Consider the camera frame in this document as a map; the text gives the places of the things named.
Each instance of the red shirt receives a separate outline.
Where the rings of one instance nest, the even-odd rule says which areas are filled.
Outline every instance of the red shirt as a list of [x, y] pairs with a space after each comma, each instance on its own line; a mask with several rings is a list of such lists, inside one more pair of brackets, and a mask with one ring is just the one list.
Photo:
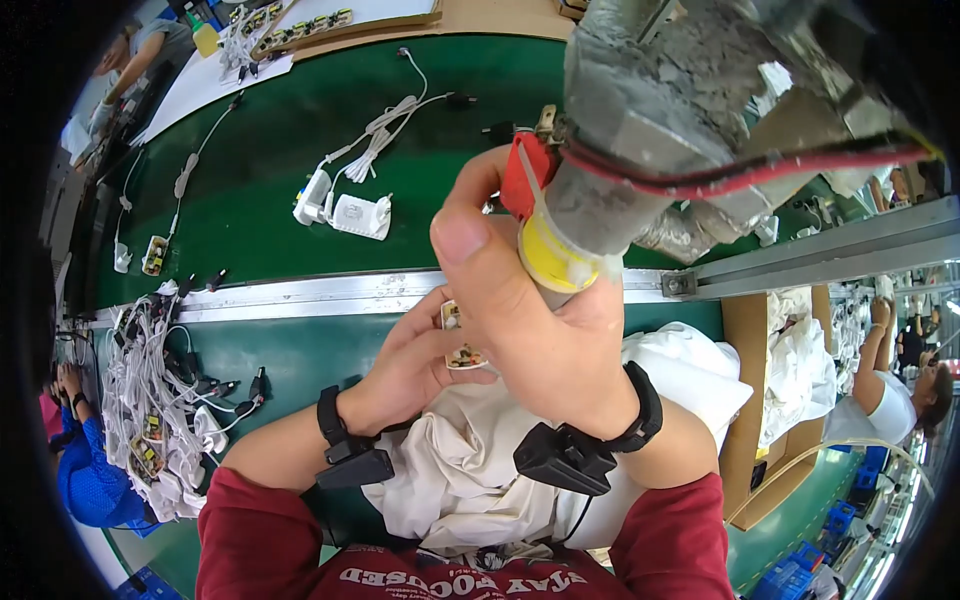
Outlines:
[[416, 548], [351, 545], [320, 561], [320, 527], [300, 498], [218, 468], [200, 513], [197, 600], [286, 598], [733, 598], [720, 477], [642, 495], [610, 550], [616, 576], [586, 552], [512, 559], [480, 571]]

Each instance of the yellow bottle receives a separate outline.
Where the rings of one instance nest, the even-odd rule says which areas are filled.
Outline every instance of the yellow bottle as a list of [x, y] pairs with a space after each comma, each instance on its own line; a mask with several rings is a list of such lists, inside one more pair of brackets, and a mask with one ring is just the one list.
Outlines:
[[220, 36], [209, 23], [201, 23], [190, 11], [186, 12], [186, 18], [190, 20], [193, 26], [193, 43], [200, 50], [200, 56], [206, 58], [217, 51], [217, 42]]

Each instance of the white glove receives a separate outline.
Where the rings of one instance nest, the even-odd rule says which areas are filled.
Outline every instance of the white glove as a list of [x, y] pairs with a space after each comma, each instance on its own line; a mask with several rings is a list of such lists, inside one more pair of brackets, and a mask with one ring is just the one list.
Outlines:
[[96, 109], [93, 110], [93, 114], [90, 116], [90, 126], [87, 128], [90, 135], [98, 133], [104, 128], [116, 108], [117, 103], [115, 102], [113, 104], [105, 104], [103, 100], [100, 101], [100, 104], [97, 105]]

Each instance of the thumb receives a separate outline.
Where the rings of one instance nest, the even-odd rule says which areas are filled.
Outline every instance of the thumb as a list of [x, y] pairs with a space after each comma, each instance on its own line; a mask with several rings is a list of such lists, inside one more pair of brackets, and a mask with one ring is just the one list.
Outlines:
[[549, 314], [516, 250], [477, 208], [445, 206], [430, 225], [430, 241], [457, 306], [481, 328]]

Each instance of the red plastic clip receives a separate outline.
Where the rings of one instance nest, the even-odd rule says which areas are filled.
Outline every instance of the red plastic clip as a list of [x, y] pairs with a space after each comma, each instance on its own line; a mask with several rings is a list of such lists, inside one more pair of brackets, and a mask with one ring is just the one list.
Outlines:
[[533, 172], [533, 179], [540, 189], [553, 180], [557, 173], [557, 157], [550, 148], [530, 132], [519, 132], [514, 136], [514, 144], [507, 159], [507, 169], [500, 184], [500, 203], [514, 215], [518, 221], [526, 221], [534, 212], [534, 192], [530, 180], [523, 168], [521, 151], [526, 154]]

